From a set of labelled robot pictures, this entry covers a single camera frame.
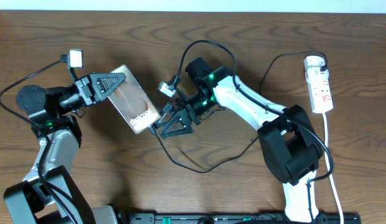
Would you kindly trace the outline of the white power strip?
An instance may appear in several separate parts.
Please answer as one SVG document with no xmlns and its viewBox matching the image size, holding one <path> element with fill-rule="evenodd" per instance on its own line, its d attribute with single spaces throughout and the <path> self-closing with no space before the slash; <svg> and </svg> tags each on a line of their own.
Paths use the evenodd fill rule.
<svg viewBox="0 0 386 224">
<path fill-rule="evenodd" d="M 333 109 L 329 86 L 328 70 L 320 71 L 320 67 L 309 67 L 305 73 L 308 83 L 309 98 L 313 113 L 322 114 Z"/>
</svg>

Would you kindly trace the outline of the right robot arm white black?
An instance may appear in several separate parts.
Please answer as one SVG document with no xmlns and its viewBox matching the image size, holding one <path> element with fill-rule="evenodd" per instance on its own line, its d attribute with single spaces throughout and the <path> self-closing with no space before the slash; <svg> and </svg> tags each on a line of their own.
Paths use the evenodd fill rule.
<svg viewBox="0 0 386 224">
<path fill-rule="evenodd" d="M 234 70 L 225 66 L 212 69 L 201 57 L 191 61 L 185 71 L 197 87 L 194 95 L 187 97 L 178 89 L 178 76 L 158 86 L 168 97 L 178 96 L 176 105 L 168 103 L 161 111 L 162 117 L 169 114 L 170 119 L 154 124 L 161 129 L 161 137 L 192 133 L 192 125 L 199 124 L 200 116 L 215 105 L 230 109 L 257 131 L 265 164 L 283 184 L 287 219 L 315 222 L 319 210 L 313 184 L 325 149 L 305 110 L 267 100 L 247 87 Z"/>
</svg>

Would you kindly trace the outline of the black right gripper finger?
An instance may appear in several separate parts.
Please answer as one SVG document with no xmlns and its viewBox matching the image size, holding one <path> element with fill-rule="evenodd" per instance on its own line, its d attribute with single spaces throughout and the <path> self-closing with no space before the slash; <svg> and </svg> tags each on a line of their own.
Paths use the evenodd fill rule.
<svg viewBox="0 0 386 224">
<path fill-rule="evenodd" d="M 163 139 L 193 133 L 192 120 L 186 109 L 176 112 L 170 120 L 166 122 L 165 127 L 160 132 Z"/>
<path fill-rule="evenodd" d="M 157 120 L 153 126 L 155 128 L 161 128 L 161 127 L 165 127 L 165 125 L 167 125 L 167 123 L 169 122 L 168 119 L 166 119 L 166 116 L 167 115 L 170 115 L 171 117 L 173 116 L 173 113 L 174 113 L 174 106 L 171 104 L 171 103 L 167 103 L 164 108 L 161 110 L 161 112 L 159 113 L 160 115 L 160 119 Z"/>
</svg>

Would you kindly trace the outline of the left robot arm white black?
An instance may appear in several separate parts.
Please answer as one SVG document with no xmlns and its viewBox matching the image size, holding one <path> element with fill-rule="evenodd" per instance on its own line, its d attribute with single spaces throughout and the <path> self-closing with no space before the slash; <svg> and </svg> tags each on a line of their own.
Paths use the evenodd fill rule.
<svg viewBox="0 0 386 224">
<path fill-rule="evenodd" d="M 14 223 L 128 223 L 112 204 L 91 208 L 70 176 L 82 143 L 77 112 L 104 101 L 125 79 L 123 73 L 93 73 L 67 87 L 19 90 L 18 107 L 27 113 L 40 151 L 23 181 L 4 193 Z"/>
</svg>

